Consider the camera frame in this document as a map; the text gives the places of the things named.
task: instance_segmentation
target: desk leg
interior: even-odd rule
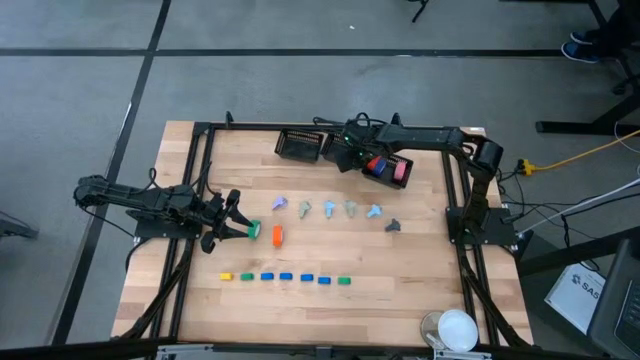
[[[536,131],[539,133],[579,134],[579,135],[613,135],[616,122],[640,108],[640,93],[627,96],[616,106],[591,123],[538,121]],[[624,136],[640,130],[637,125],[618,125],[618,135]]]
[[[624,239],[640,236],[640,226],[617,232],[586,243],[573,245],[548,254],[518,262],[518,275],[522,278],[542,271],[568,266],[585,260],[611,255]]]

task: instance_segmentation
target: floor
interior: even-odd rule
[[[614,10],[612,3],[599,2],[605,16]],[[623,73],[614,62],[586,65],[508,52],[500,57],[229,52],[147,56],[143,64],[144,55],[156,49],[557,49],[571,31],[596,26],[585,4],[432,1],[411,24],[417,5],[400,0],[173,1],[157,48],[154,41],[150,47],[161,5],[161,0],[0,0],[0,166],[8,170],[0,178],[0,210],[40,231],[36,240],[6,238],[0,244],[0,348],[50,341],[89,220],[71,193],[79,177],[105,173],[125,118],[133,128],[117,179],[132,185],[146,182],[165,121],[219,121],[227,110],[237,121],[342,120],[360,111],[387,119],[397,111],[407,124],[483,126],[505,147],[503,170],[521,157],[547,164],[612,139],[538,134],[534,123],[587,122],[617,103],[609,88]],[[17,56],[29,55],[19,48],[106,51]],[[138,76],[151,60],[145,84]],[[141,101],[131,103],[128,113],[132,94]],[[625,121],[639,120],[636,113]],[[628,144],[640,148],[638,140]],[[577,201],[636,178],[639,160],[616,146],[523,179],[522,187],[531,202]],[[519,197],[515,184],[506,188]],[[576,216],[571,225],[606,235],[635,225],[628,214],[637,209],[636,201],[619,202]],[[133,230],[121,209],[110,208],[107,217]],[[533,214],[517,227],[539,219]],[[547,224],[536,232],[562,246],[560,229]],[[108,338],[130,247],[126,235],[103,228],[69,342]],[[608,259],[599,263],[606,274]],[[531,317],[536,343],[544,348],[588,351],[556,336],[544,316],[532,312]]]

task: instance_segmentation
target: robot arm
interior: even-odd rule
[[[81,208],[104,204],[127,207],[127,214],[137,220],[139,225],[146,222],[156,229],[198,229],[197,234],[192,234],[197,236],[202,225],[210,226],[211,231],[205,233],[200,242],[206,253],[213,251],[214,238],[225,240],[248,236],[228,227],[225,224],[227,218],[238,224],[251,226],[251,222],[238,211],[240,191],[235,189],[229,192],[226,201],[217,192],[213,193],[211,200],[202,201],[189,185],[139,189],[112,184],[100,175],[93,175],[81,178],[73,195]]]
[[[316,118],[316,123],[344,125],[341,136],[350,151],[337,159],[341,172],[360,169],[376,156],[388,157],[400,150],[432,150],[453,155],[473,178],[471,196],[461,221],[472,234],[483,232],[489,205],[487,191],[498,171],[503,148],[480,135],[467,134],[456,127],[405,128],[395,114],[391,123],[357,117],[344,124]]]

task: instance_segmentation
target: pink object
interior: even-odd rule
[[[404,172],[407,171],[407,163],[402,161],[396,165],[396,170],[393,172],[393,180],[402,181],[404,177]]]

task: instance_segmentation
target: wooden tabletop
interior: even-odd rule
[[[192,128],[193,122],[167,123],[155,165],[161,186],[181,182]],[[483,133],[478,128],[467,130]],[[281,159],[274,154],[278,134],[215,133],[209,184],[223,196],[239,189],[240,211],[261,220],[262,233],[257,241],[226,240],[210,255],[198,244],[179,340],[427,346],[419,333],[422,317],[431,311],[464,309],[444,216],[448,203],[441,154],[401,151],[399,155],[414,165],[406,189],[395,190],[363,178],[358,171],[341,174],[322,158],[316,164]],[[461,194],[458,179],[456,185]],[[286,197],[289,205],[272,211],[277,196]],[[313,208],[301,220],[298,205],[305,200]],[[324,214],[326,200],[337,204],[330,219]],[[358,203],[354,218],[347,217],[345,200]],[[500,205],[495,182],[489,201]],[[382,206],[381,218],[366,218],[371,204]],[[384,231],[391,218],[401,223],[401,232]],[[284,228],[279,249],[271,243],[276,224]],[[113,335],[128,330],[157,293],[167,244],[167,239],[154,239],[133,255]],[[531,342],[514,260],[497,246],[483,249],[493,300],[520,336]],[[221,272],[232,272],[235,279],[221,281]],[[243,272],[258,278],[262,272],[274,272],[276,280],[240,281]],[[292,272],[294,280],[277,280],[280,272]],[[301,273],[312,273],[316,279],[331,276],[333,283],[303,283]],[[350,276],[351,285],[337,285],[337,276]],[[168,333],[172,306],[173,297],[167,302],[161,334]],[[476,309],[481,339],[486,342],[477,299]]]

